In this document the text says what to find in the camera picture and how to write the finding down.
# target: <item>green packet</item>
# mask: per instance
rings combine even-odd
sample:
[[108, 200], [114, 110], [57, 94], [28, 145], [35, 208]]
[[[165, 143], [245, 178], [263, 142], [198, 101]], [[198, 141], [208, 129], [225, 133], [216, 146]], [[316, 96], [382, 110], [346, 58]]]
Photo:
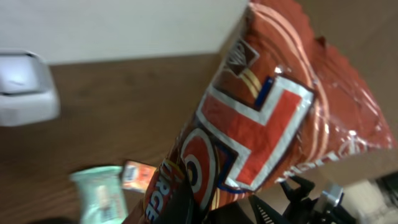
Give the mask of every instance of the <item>green packet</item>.
[[71, 174], [81, 200], [81, 224], [120, 224], [127, 217], [120, 166], [103, 166]]

